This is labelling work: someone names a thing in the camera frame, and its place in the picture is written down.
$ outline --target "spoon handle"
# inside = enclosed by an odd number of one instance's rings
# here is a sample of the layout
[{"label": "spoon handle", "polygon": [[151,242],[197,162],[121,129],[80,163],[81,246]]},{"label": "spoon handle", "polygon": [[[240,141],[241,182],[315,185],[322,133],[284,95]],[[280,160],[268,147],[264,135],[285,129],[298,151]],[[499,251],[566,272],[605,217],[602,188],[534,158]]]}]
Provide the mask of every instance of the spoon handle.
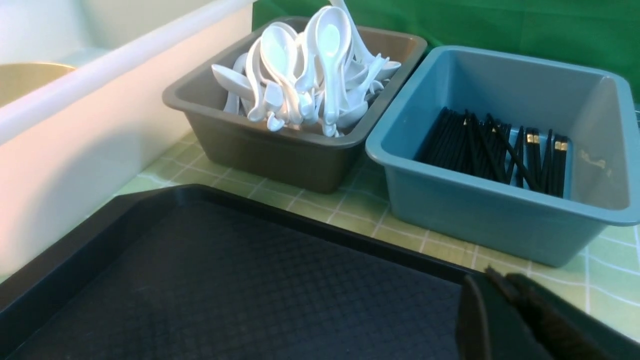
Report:
[{"label": "spoon handle", "polygon": [[334,125],[339,115],[340,88],[336,83],[338,70],[326,71],[324,74],[324,124]]},{"label": "spoon handle", "polygon": [[258,79],[260,74],[260,42],[261,40],[258,38],[249,49],[245,65],[246,77],[253,89],[253,108],[248,111],[246,117],[252,122],[264,120],[267,112],[262,101],[262,86]]}]

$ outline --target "blue plastic bin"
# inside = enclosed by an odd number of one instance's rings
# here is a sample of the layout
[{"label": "blue plastic bin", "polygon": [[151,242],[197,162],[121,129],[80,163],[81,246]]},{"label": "blue plastic bin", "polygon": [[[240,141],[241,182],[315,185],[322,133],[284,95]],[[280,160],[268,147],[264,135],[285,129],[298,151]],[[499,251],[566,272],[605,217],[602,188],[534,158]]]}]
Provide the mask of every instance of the blue plastic bin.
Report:
[{"label": "blue plastic bin", "polygon": [[[571,139],[568,199],[414,161],[443,106]],[[427,56],[367,139],[393,214],[550,266],[607,225],[640,222],[640,135],[628,83],[609,72],[459,46]]]}]

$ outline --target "white sink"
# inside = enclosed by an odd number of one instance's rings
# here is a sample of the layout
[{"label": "white sink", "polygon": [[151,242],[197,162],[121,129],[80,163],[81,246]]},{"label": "white sink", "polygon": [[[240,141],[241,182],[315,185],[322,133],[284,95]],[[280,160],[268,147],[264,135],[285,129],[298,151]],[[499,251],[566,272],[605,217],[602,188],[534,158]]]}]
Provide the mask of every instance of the white sink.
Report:
[{"label": "white sink", "polygon": [[0,108],[0,279],[188,132],[162,91],[249,34],[253,2],[0,0],[0,63],[79,66]]}]

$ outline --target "brown plastic bin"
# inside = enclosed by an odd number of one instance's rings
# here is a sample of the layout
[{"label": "brown plastic bin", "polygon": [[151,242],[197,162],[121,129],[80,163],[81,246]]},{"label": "brown plastic bin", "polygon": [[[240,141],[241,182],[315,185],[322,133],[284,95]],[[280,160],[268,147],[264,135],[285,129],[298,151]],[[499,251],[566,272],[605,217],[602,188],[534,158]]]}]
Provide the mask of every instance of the brown plastic bin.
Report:
[{"label": "brown plastic bin", "polygon": [[[274,21],[285,22],[302,31],[308,18],[282,17]],[[364,140],[421,61],[427,43],[414,35],[359,26],[372,53],[382,53],[402,63],[362,120],[340,138],[287,128],[272,133],[264,122],[252,123],[245,117],[222,111],[227,91],[211,71],[211,65],[215,63],[232,67],[266,26],[169,86],[163,93],[163,101],[170,108],[185,113],[211,161],[314,192],[334,192],[361,154]]]}]

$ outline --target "countertop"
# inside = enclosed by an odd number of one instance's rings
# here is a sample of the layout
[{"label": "countertop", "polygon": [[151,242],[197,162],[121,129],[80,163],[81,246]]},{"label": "countertop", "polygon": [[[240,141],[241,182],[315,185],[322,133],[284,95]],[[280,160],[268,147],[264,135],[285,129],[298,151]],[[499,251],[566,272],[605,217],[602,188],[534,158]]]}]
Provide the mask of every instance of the countertop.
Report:
[{"label": "countertop", "polygon": [[640,237],[609,227],[568,265],[549,268],[406,224],[391,214],[383,169],[362,156],[340,189],[322,195],[211,163],[193,133],[116,195],[199,183],[476,270],[521,272],[640,342]]}]

